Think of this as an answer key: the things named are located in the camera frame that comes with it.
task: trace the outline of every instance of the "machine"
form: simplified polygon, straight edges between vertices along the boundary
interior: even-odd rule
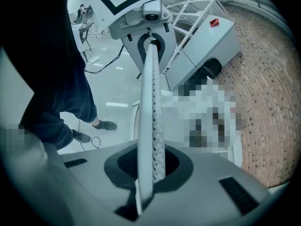
[[[160,73],[175,49],[161,0],[90,0],[143,75],[138,139],[59,156],[21,129],[1,129],[4,165],[29,205],[53,225],[248,225],[273,201],[218,154],[163,138]]]

